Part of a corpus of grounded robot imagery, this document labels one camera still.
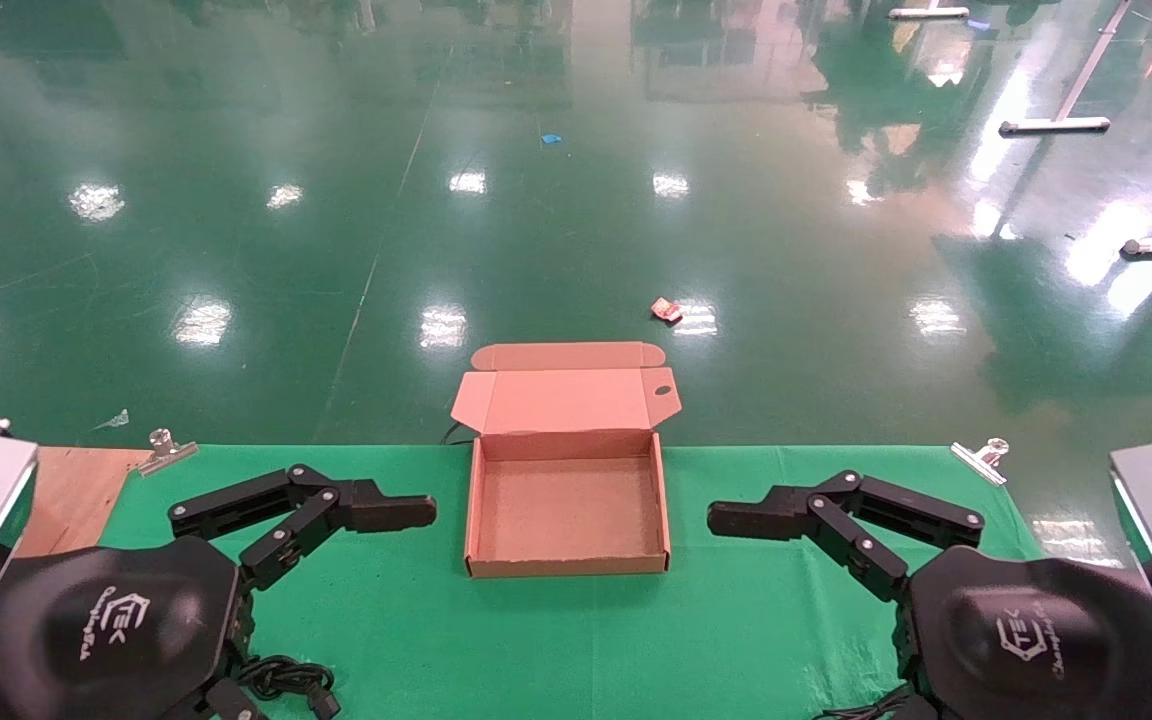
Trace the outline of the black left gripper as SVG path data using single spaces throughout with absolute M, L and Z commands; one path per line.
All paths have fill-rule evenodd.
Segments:
M 197 538 L 28 559 L 0 585 L 0 719 L 268 719 L 236 680 L 241 570 Z

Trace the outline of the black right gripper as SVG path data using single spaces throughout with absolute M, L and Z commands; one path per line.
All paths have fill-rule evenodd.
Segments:
M 909 579 L 896 653 L 942 719 L 1152 719 L 1152 596 L 1129 571 L 946 550 Z

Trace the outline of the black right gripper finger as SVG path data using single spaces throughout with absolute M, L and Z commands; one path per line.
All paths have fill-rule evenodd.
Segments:
M 854 470 L 813 487 L 772 486 L 755 503 L 717 501 L 707 511 L 714 536 L 809 539 L 878 600 L 895 602 L 908 588 L 909 564 L 867 523 L 941 550 L 978 547 L 986 528 L 979 511 Z

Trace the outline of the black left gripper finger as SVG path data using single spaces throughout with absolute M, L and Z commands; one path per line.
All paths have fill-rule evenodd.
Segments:
M 338 480 L 296 464 L 187 498 L 170 507 L 168 518 L 175 538 L 204 541 L 276 520 L 238 553 L 244 591 L 266 591 L 339 530 L 376 535 L 430 526 L 435 500 L 384 495 L 376 480 Z

